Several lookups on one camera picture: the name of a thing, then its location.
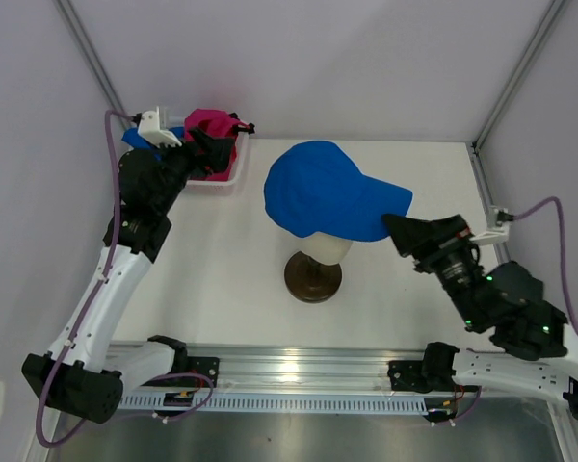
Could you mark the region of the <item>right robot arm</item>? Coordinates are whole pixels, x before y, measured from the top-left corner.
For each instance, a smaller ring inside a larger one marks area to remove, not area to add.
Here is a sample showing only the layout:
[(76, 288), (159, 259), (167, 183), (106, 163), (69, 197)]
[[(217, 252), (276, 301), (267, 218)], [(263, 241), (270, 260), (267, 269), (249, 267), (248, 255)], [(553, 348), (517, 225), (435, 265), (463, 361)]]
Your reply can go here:
[(419, 360), (392, 360), (394, 391), (420, 394), (492, 388), (561, 402), (578, 421), (578, 335), (544, 298), (544, 285), (515, 261), (486, 272), (483, 245), (505, 241), (513, 215), (493, 207), (475, 235), (460, 215), (436, 220), (382, 217), (398, 253), (437, 277), (470, 333), (487, 334), (497, 353), (429, 343)]

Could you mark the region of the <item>blue baseball cap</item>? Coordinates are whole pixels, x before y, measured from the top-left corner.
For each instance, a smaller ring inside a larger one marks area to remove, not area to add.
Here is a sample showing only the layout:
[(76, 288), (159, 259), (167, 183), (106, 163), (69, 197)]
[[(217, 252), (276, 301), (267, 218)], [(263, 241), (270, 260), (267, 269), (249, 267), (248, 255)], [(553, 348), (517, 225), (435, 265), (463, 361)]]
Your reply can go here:
[(363, 174), (331, 141), (305, 141), (274, 161), (263, 196), (268, 217), (298, 238), (370, 243), (388, 237), (382, 217), (405, 216), (413, 192)]

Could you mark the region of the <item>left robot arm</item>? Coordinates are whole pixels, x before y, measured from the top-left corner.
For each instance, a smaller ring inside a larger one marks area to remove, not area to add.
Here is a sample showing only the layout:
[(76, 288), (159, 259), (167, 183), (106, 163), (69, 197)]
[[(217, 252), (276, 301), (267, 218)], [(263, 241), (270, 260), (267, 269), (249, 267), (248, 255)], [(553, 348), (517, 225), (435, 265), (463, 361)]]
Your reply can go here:
[(103, 238), (97, 270), (59, 337), (43, 355), (29, 354), (22, 373), (45, 408), (102, 424), (122, 397), (189, 373), (185, 344), (156, 335), (118, 360), (106, 356), (118, 322), (171, 230), (169, 212), (187, 181), (228, 169), (233, 137), (199, 128), (176, 146), (131, 149), (113, 161), (118, 199)]

